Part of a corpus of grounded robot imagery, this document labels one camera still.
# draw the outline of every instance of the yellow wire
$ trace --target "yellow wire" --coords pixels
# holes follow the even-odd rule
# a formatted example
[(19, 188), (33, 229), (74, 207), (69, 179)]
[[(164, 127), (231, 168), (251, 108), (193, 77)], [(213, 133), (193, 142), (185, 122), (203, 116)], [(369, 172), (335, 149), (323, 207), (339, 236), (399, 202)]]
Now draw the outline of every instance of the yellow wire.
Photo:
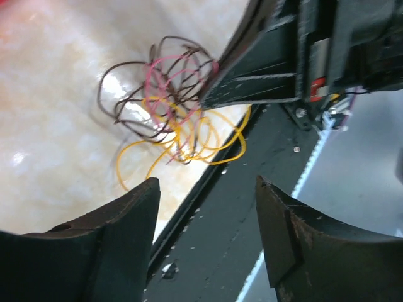
[[(183, 116), (186, 116), (186, 112), (182, 108), (178, 107), (176, 104), (174, 104), (172, 102), (167, 101), (166, 99), (160, 99), (157, 96), (150, 96), (149, 99), (154, 100), (154, 101), (161, 100), (161, 101), (167, 103), (171, 108), (173, 108), (176, 111), (178, 111), (179, 114), (181, 114)], [(142, 104), (145, 106), (145, 99), (142, 100)], [(242, 131), (243, 131), (243, 129), (245, 129), (245, 127), (247, 125), (247, 122), (249, 120), (249, 117), (251, 115), (251, 107), (248, 106), (248, 109), (246, 111), (244, 119), (243, 119), (243, 121), (242, 121), (242, 123), (241, 123), (239, 128), (236, 127), (235, 124), (233, 124), (233, 122), (231, 122), (222, 113), (216, 112), (214, 110), (210, 110), (208, 112), (220, 117), (221, 119), (223, 119), (234, 130), (234, 135), (232, 136), (232, 138), (225, 145), (223, 145), (221, 147), (220, 147), (220, 137), (219, 137), (219, 133), (218, 133), (217, 129), (212, 125), (212, 121), (211, 121), (211, 119), (209, 117), (207, 117), (207, 116), (202, 117), (202, 111), (201, 110), (196, 111), (196, 113), (200, 115), (199, 120), (198, 120), (199, 124), (198, 124), (197, 128), (193, 127), (193, 130), (191, 131), (190, 134), (186, 130), (183, 129), (183, 125), (178, 124), (176, 121), (172, 122), (168, 118), (165, 119), (161, 115), (155, 115), (155, 117), (159, 121), (161, 121), (163, 123), (168, 122), (168, 125), (171, 127), (171, 129), (175, 133), (175, 137), (172, 138), (171, 140), (169, 140), (168, 142), (152, 143), (153, 145), (162, 146), (165, 150), (163, 151), (163, 153), (160, 156), (158, 156), (158, 158), (151, 165), (151, 167), (148, 170), (148, 173), (147, 173), (147, 175), (145, 177), (146, 179), (150, 177), (150, 175), (152, 174), (152, 171), (155, 169), (156, 165), (162, 160), (162, 158), (166, 154), (169, 154), (170, 156), (172, 156), (174, 158), (174, 160), (177, 161), (177, 162), (187, 162), (189, 160), (202, 160), (203, 162), (205, 162), (208, 165), (219, 165), (219, 164), (223, 164), (223, 163), (226, 163), (226, 162), (231, 162), (233, 160), (239, 159), (241, 156), (243, 156), (245, 154), (245, 152), (246, 152), (246, 141), (245, 141), (244, 136), (242, 135)], [(189, 119), (188, 121), (186, 121), (183, 124), (186, 124), (186, 123), (192, 123), (192, 121)], [(208, 132), (207, 132), (207, 137), (206, 137), (204, 142), (201, 142), (200, 137), (198, 137), (198, 143), (201, 145), (202, 148), (199, 151), (197, 151), (197, 150), (195, 150), (194, 138), (195, 138), (196, 133), (200, 132), (200, 128), (202, 127), (202, 125), (207, 125)], [(208, 146), (208, 144), (210, 142), (210, 139), (212, 137), (212, 133), (213, 133), (213, 135), (215, 137), (215, 145), (216, 145), (216, 147)], [(181, 137), (182, 136), (187, 137), (187, 138), (190, 139), (189, 145), (191, 147), (191, 150), (193, 150), (193, 151), (192, 151), (191, 154), (186, 154), (182, 150), (182, 148), (180, 148), (179, 154), (182, 157), (182, 158), (180, 158), (179, 156), (174, 156), (171, 153), (171, 149), (175, 146), (175, 144), (177, 144), (179, 147), (181, 147)], [(241, 151), (237, 155), (235, 155), (235, 156), (233, 156), (233, 157), (231, 157), (229, 159), (220, 160), (218, 162), (209, 162), (208, 161), (208, 159), (213, 157), (215, 154), (217, 154), (218, 151), (223, 150), (223, 149), (231, 146), (237, 139), (239, 139), (239, 142), (241, 144)], [(140, 145), (141, 143), (145, 143), (145, 142), (146, 142), (145, 140), (141, 140), (139, 142), (135, 142), (135, 143), (131, 143), (130, 145), (127, 145), (125, 148), (123, 148), (119, 152), (118, 157), (116, 159), (116, 174), (117, 174), (117, 177), (118, 177), (118, 181), (119, 181), (120, 185), (122, 186), (122, 188), (124, 188), (124, 190), (126, 190), (126, 191), (129, 191), (129, 189), (128, 189), (128, 187), (126, 187), (126, 185), (124, 183), (124, 180), (123, 180), (123, 177), (122, 177), (122, 175), (120, 173), (120, 161), (122, 159), (122, 156), (124, 155), (124, 153), (128, 149), (130, 149), (130, 148), (132, 148), (132, 147), (134, 147), (136, 145)], [(210, 150), (210, 151), (212, 151), (212, 153), (207, 155), (207, 156), (202, 157), (202, 153), (205, 150)]]

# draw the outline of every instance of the pink wire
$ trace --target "pink wire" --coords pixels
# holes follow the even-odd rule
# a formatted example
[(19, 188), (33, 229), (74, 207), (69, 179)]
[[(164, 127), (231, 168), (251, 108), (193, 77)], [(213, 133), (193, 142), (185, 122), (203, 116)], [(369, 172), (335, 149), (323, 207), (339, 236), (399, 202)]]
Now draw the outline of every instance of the pink wire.
[[(155, 61), (152, 63), (152, 65), (150, 66), (150, 68), (149, 68), (149, 70), (148, 70), (148, 72), (147, 72), (146, 79), (145, 79), (145, 87), (144, 87), (144, 90), (145, 90), (145, 103), (146, 103), (146, 106), (148, 107), (148, 109), (151, 110), (151, 112), (150, 112), (151, 115), (152, 115), (152, 114), (155, 114), (155, 110), (156, 110), (157, 105), (158, 105), (158, 102), (155, 102), (154, 105), (153, 105), (153, 107), (151, 107), (151, 106), (150, 106), (150, 102), (149, 102), (149, 86), (150, 86), (151, 75), (152, 75), (153, 72), (155, 72), (155, 71), (154, 71), (154, 68), (155, 68), (155, 66), (156, 66), (157, 64), (159, 64), (160, 62), (162, 62), (162, 61), (164, 61), (164, 60), (170, 60), (170, 59), (171, 59), (171, 60), (172, 60), (172, 59), (186, 59), (186, 60), (192, 60), (189, 55), (171, 55), (171, 56), (159, 58), (159, 59), (155, 60)], [(182, 72), (184, 72), (184, 71), (182, 70), (181, 72), (177, 72), (175, 75), (173, 75), (172, 77), (169, 78), (167, 84), (163, 86), (164, 92), (166, 92), (166, 87), (167, 87), (167, 85), (172, 81), (172, 79), (173, 79), (174, 77), (178, 76), (179, 74), (181, 74)], [(161, 85), (160, 85), (160, 81), (159, 81), (159, 80), (161, 80), (161, 77), (158, 76), (158, 77), (157, 77), (157, 81), (159, 82), (159, 83), (158, 83), (158, 88), (159, 88), (159, 92), (161, 93), (161, 88), (162, 88), (162, 87), (161, 87)], [(163, 92), (161, 93), (160, 97), (161, 97), (161, 96), (162, 96), (162, 98), (166, 98), (166, 94), (164, 95)], [(168, 115), (169, 115), (169, 118), (173, 118), (173, 117), (172, 117), (172, 114), (171, 114), (171, 108), (169, 108), (169, 109), (167, 110), (167, 113), (168, 113)]]
[[(166, 112), (168, 115), (169, 119), (173, 119), (173, 115), (172, 115), (172, 108), (166, 104), (165, 102), (162, 102), (162, 99), (166, 99), (167, 98), (167, 94), (166, 94), (166, 89), (167, 86), (169, 85), (169, 83), (178, 75), (184, 73), (184, 72), (191, 72), (192, 74), (196, 74), (196, 76), (198, 77), (199, 82), (203, 82), (203, 80), (200, 77), (200, 71), (199, 70), (193, 70), (193, 69), (183, 69), (179, 72), (176, 72), (174, 75), (172, 75), (166, 82), (165, 84), (162, 84), (164, 82), (164, 79), (161, 76), (161, 73), (158, 70), (155, 70), (155, 67), (157, 64), (159, 64), (160, 62), (163, 62), (164, 60), (170, 60), (170, 59), (186, 59), (186, 61), (192, 60), (191, 57), (189, 55), (171, 55), (171, 56), (167, 56), (167, 57), (162, 57), (159, 58), (157, 60), (155, 60), (153, 62), (153, 64), (149, 67), (149, 70), (147, 71), (146, 74), (146, 78), (145, 78), (145, 84), (144, 84), (144, 91), (145, 91), (145, 105), (147, 106), (147, 109), (149, 110), (149, 114), (152, 117), (152, 119), (154, 120), (155, 123), (159, 123), (159, 121), (157, 120), (157, 118), (155, 118), (156, 113), (156, 109), (158, 107), (159, 104), (163, 104), (163, 106), (166, 108)], [(219, 64), (216, 61), (212, 61), (212, 67), (213, 67), (213, 71), (215, 73), (218, 72), (219, 70)], [(150, 105), (150, 100), (149, 100), (149, 88), (150, 88), (150, 81), (151, 81), (151, 76), (155, 76), (157, 79), (157, 89), (158, 89), (158, 96), (159, 96), (159, 100), (153, 101), (153, 104)], [(182, 125), (183, 123), (185, 123), (186, 121), (188, 121), (191, 116), (197, 111), (198, 109), (198, 104), (196, 103), (189, 111), (189, 113), (187, 114), (187, 116), (179, 123), (179, 125)], [(199, 116), (199, 118), (195, 121), (195, 125), (194, 127), (197, 126), (199, 120), (200, 120), (201, 116)], [(182, 146), (179, 146), (177, 152), (172, 155), (171, 159), (169, 160), (169, 162), (167, 164), (169, 164), (170, 162), (172, 162), (172, 160), (175, 158), (175, 156), (177, 156), (180, 151), (182, 150), (182, 148), (189, 142), (191, 138), (191, 135), (188, 135), (188, 137), (186, 138), (186, 140), (184, 141)]]

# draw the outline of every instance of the brown wire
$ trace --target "brown wire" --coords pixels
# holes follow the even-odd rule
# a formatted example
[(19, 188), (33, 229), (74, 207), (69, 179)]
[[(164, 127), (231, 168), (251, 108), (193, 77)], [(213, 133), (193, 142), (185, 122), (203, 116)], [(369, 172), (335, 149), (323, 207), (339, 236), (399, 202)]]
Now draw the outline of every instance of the brown wire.
[[(102, 112), (104, 112), (104, 114), (106, 114), (107, 116), (109, 116), (110, 118), (112, 118), (114, 120), (115, 124), (121, 124), (123, 125), (125, 128), (129, 129), (131, 132), (135, 133), (136, 135), (138, 135), (141, 139), (147, 140), (149, 142), (152, 143), (159, 143), (162, 142), (166, 136), (169, 133), (172, 133), (172, 129), (169, 128), (169, 123), (166, 122), (162, 127), (160, 127), (160, 129), (156, 130), (155, 128), (149, 126), (149, 125), (145, 125), (142, 122), (139, 122), (137, 120), (130, 120), (127, 118), (122, 118), (122, 113), (123, 110), (126, 106), (127, 103), (140, 103), (142, 99), (137, 99), (135, 97), (136, 94), (138, 93), (142, 93), (142, 96), (144, 98), (144, 83), (142, 83), (138, 88), (134, 89), (127, 97), (117, 101), (113, 107), (112, 111), (108, 111), (103, 103), (102, 103), (102, 88), (103, 88), (103, 83), (105, 80), (105, 77), (112, 72), (113, 70), (115, 70), (118, 67), (124, 66), (124, 65), (140, 65), (140, 66), (150, 66), (152, 65), (156, 59), (158, 59), (159, 57), (161, 57), (161, 52), (164, 46), (164, 43), (167, 40), (179, 40), (182, 42), (186, 42), (184, 44), (182, 44), (181, 46), (185, 49), (185, 52), (180, 55), (181, 59), (177, 59), (175, 60), (166, 70), (166, 72), (164, 72), (162, 70), (162, 64), (157, 64), (155, 66), (155, 70), (158, 71), (158, 73), (160, 73), (160, 75), (162, 75), (162, 78), (165, 81), (168, 81), (168, 79), (170, 78), (170, 73), (173, 71), (173, 69), (180, 64), (181, 62), (183, 62), (182, 64), (182, 70), (185, 70), (188, 66), (188, 60), (184, 59), (186, 57), (190, 57), (192, 59), (192, 61), (194, 62), (194, 64), (196, 65), (196, 69), (195, 72), (191, 73), (190, 75), (186, 74), (186, 72), (181, 74), (180, 77), (180, 82), (178, 87), (175, 87), (175, 85), (173, 84), (172, 81), (169, 82), (169, 84), (167, 85), (167, 98), (172, 99), (174, 104), (177, 106), (180, 106), (184, 109), (184, 111), (187, 113), (189, 113), (191, 111), (190, 108), (187, 107), (186, 103), (189, 101), (198, 101), (197, 95), (198, 95), (198, 90), (197, 87), (201, 85), (203, 85), (203, 83), (207, 80), (208, 74), (205, 75), (204, 77), (202, 77), (201, 79), (196, 79), (194, 84), (187, 84), (191, 79), (194, 79), (194, 77), (196, 77), (196, 74), (198, 72), (200, 72), (206, 65), (210, 64), (211, 69), (210, 72), (213, 70), (212, 69), (212, 63), (214, 61), (213, 57), (209, 54), (209, 52), (202, 47), (200, 44), (198, 44), (197, 42), (194, 42), (190, 39), (187, 38), (183, 38), (180, 36), (165, 36), (164, 38), (161, 39), (161, 41), (158, 43), (158, 45), (151, 45), (150, 50), (149, 50), (149, 61), (148, 62), (144, 62), (144, 61), (128, 61), (128, 62), (122, 62), (119, 64), (116, 64), (114, 66), (111, 66), (109, 69), (106, 70), (106, 72), (102, 75), (101, 80), (99, 81), (99, 85), (98, 85), (98, 90), (97, 90), (97, 96), (96, 96), (96, 101), (98, 104), (98, 107), (100, 108), (100, 110)], [(201, 63), (201, 61), (199, 60), (197, 55), (202, 55), (204, 57), (207, 58), (207, 60), (203, 63)], [(152, 87), (153, 89), (158, 89), (158, 85), (157, 83), (157, 79), (155, 74), (152, 75), (152, 81), (154, 81), (154, 83), (150, 83), (150, 87)], [(170, 108), (171, 110), (171, 114), (173, 116), (173, 118), (175, 118), (178, 122), (180, 122), (181, 120), (183, 120), (185, 117), (181, 116), (175, 109)], [(137, 128), (142, 128), (147, 130), (148, 133), (142, 132)], [(161, 139), (157, 140), (157, 137), (159, 137), (160, 135), (163, 135), (163, 137)], [(196, 150), (196, 146), (198, 143), (198, 135), (195, 135), (195, 140), (194, 140), (194, 144), (193, 144), (193, 148)]]

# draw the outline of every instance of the wire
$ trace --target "wire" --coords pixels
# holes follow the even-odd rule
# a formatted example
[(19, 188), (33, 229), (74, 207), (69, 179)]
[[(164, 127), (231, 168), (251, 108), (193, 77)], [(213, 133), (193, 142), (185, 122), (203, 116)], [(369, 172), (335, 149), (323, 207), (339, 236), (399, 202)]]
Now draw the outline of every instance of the wire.
[[(175, 104), (173, 104), (173, 103), (170, 103), (169, 105), (170, 105), (171, 107), (173, 107), (173, 108), (176, 108), (176, 107), (177, 107), (177, 106), (176, 106)], [(251, 107), (248, 106), (248, 109), (247, 109), (247, 111), (246, 111), (246, 114), (245, 114), (245, 116), (244, 116), (244, 118), (243, 118), (243, 121), (242, 121), (242, 123), (241, 123), (241, 125), (240, 125), (239, 128), (236, 127), (235, 124), (233, 124), (233, 122), (231, 122), (231, 121), (230, 121), (226, 116), (224, 116), (222, 113), (216, 112), (216, 111), (214, 111), (214, 110), (211, 110), (211, 111), (208, 111), (208, 112), (209, 112), (209, 113), (212, 113), (213, 115), (216, 115), (216, 116), (222, 118), (225, 122), (227, 122), (227, 123), (233, 128), (234, 134), (233, 134), (232, 138), (231, 138), (225, 145), (219, 147), (219, 145), (220, 145), (220, 140), (219, 140), (218, 131), (217, 131), (217, 129), (212, 125), (211, 119), (210, 119), (209, 117), (204, 116), (203, 118), (200, 118), (200, 124), (205, 124), (205, 125), (208, 126), (208, 133), (207, 133), (207, 138), (206, 138), (206, 140), (205, 140), (203, 143), (201, 143), (201, 147), (202, 147), (201, 150), (198, 151), (198, 152), (193, 152), (193, 154), (191, 154), (191, 155), (184, 154), (184, 153), (182, 152), (181, 155), (182, 155), (184, 158), (183, 158), (183, 159), (176, 159), (176, 161), (181, 162), (181, 161), (183, 161), (183, 160), (202, 160), (203, 162), (205, 162), (205, 163), (208, 164), (208, 165), (219, 165), (219, 164), (224, 164), (224, 163), (226, 163), (226, 162), (231, 162), (231, 161), (233, 161), (233, 160), (237, 160), (237, 159), (239, 159), (240, 157), (242, 157), (242, 156), (245, 154), (245, 152), (246, 152), (246, 140), (245, 140), (244, 136), (242, 135), (242, 131), (243, 131), (243, 129), (245, 129), (245, 127), (246, 127), (246, 125), (247, 125), (247, 122), (248, 122), (248, 120), (249, 120), (249, 118), (250, 118), (250, 115), (251, 115)], [(208, 146), (208, 143), (209, 143), (210, 138), (211, 138), (211, 132), (213, 132), (214, 135), (215, 135), (216, 147), (209, 147), (209, 146)], [(167, 145), (167, 144), (169, 144), (169, 143), (171, 143), (171, 144), (170, 144), (169, 147), (166, 147), (166, 148), (165, 148), (165, 151), (163, 151), (163, 153), (162, 153), (160, 156), (158, 156), (158, 158), (157, 158), (157, 159), (154, 161), (154, 163), (151, 165), (151, 167), (150, 167), (150, 169), (148, 170), (147, 175), (146, 175), (146, 177), (145, 177), (146, 179), (150, 177), (150, 175), (152, 174), (152, 171), (155, 169), (156, 165), (157, 165), (157, 164), (164, 158), (164, 156), (165, 156), (166, 154), (168, 154), (169, 151), (174, 147), (175, 142), (177, 142), (178, 140), (180, 141), (180, 136), (184, 133), (184, 130), (183, 130), (182, 125), (177, 125), (177, 127), (175, 128), (175, 133), (176, 133), (176, 136), (175, 136), (172, 140), (170, 140), (170, 141), (168, 141), (168, 142), (164, 142), (164, 143), (154, 143), (154, 145), (162, 145), (162, 146), (165, 146), (165, 145)], [(240, 151), (237, 155), (235, 155), (235, 156), (233, 156), (233, 157), (231, 157), (231, 158), (229, 158), (229, 159), (224, 159), (224, 160), (220, 160), (220, 161), (217, 161), (217, 162), (209, 162), (209, 161), (208, 161), (208, 159), (211, 158), (211, 157), (213, 157), (215, 154), (217, 154), (217, 152), (218, 152), (219, 150), (223, 150), (223, 149), (225, 149), (225, 148), (231, 146), (237, 139), (239, 140), (240, 145), (241, 145), (241, 151)], [(125, 185), (125, 183), (124, 183), (124, 180), (123, 180), (123, 177), (122, 177), (122, 175), (121, 175), (121, 173), (120, 173), (120, 161), (121, 161), (121, 159), (122, 159), (122, 156), (124, 155), (124, 153), (125, 153), (128, 149), (130, 149), (130, 148), (132, 148), (132, 147), (134, 147), (134, 146), (140, 145), (141, 143), (144, 143), (144, 142), (146, 142), (146, 141), (145, 141), (145, 140), (142, 140), (142, 141), (139, 141), (139, 142), (131, 143), (130, 145), (126, 146), (124, 149), (122, 149), (122, 151), (120, 151), (120, 153), (118, 154), (118, 157), (117, 157), (117, 159), (116, 159), (116, 174), (117, 174), (117, 177), (118, 177), (118, 181), (119, 181), (120, 185), (122, 186), (122, 188), (124, 188), (124, 190), (126, 190), (126, 191), (128, 191), (128, 187), (126, 187), (126, 185)], [(202, 154), (202, 152), (203, 152), (204, 150), (211, 150), (211, 151), (213, 151), (213, 152), (212, 152), (211, 154), (209, 154), (208, 156), (202, 157), (201, 154)]]
[[(167, 40), (181, 41), (184, 52), (180, 55), (162, 56), (162, 49)], [(127, 92), (124, 98), (112, 102), (111, 108), (107, 108), (103, 99), (106, 77), (117, 68), (130, 65), (140, 67), (144, 72), (144, 81), (135, 89)], [(150, 166), (145, 178), (150, 177), (156, 165), (166, 155), (171, 157), (167, 164), (176, 161), (184, 165), (189, 164), (192, 160), (203, 161), (209, 165), (219, 165), (244, 155), (246, 140), (242, 131), (250, 117), (250, 107), (239, 127), (236, 127), (222, 113), (208, 112), (209, 115), (218, 116), (233, 129), (231, 139), (225, 145), (221, 145), (219, 132), (212, 125), (210, 116), (205, 115), (198, 103), (200, 88), (205, 85), (208, 77), (217, 73), (218, 70), (217, 61), (200, 44), (187, 38), (165, 36), (158, 45), (151, 45), (148, 61), (122, 62), (110, 67), (102, 75), (96, 96), (98, 107), (113, 119), (114, 124), (121, 124), (141, 138), (140, 141), (123, 148), (116, 158), (116, 174), (124, 190), (128, 191), (128, 187), (121, 175), (121, 159), (127, 150), (145, 142), (163, 149)], [(144, 121), (141, 122), (132, 115), (124, 114), (128, 105), (134, 103), (148, 112), (150, 118), (147, 123), (150, 121), (153, 125), (146, 125)], [(207, 128), (205, 139), (202, 139), (200, 135), (202, 127)], [(241, 150), (237, 155), (217, 162), (210, 161), (220, 150), (228, 148), (236, 140), (239, 140), (241, 145)]]

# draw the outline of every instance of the screw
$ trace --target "screw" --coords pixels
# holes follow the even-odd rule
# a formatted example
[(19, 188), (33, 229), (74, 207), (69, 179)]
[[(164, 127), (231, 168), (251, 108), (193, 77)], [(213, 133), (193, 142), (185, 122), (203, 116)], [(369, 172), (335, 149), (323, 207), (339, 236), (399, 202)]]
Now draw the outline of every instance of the screw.
[(297, 118), (303, 118), (305, 115), (307, 115), (307, 111), (303, 108), (298, 108), (297, 110), (295, 110), (295, 115), (297, 116)]

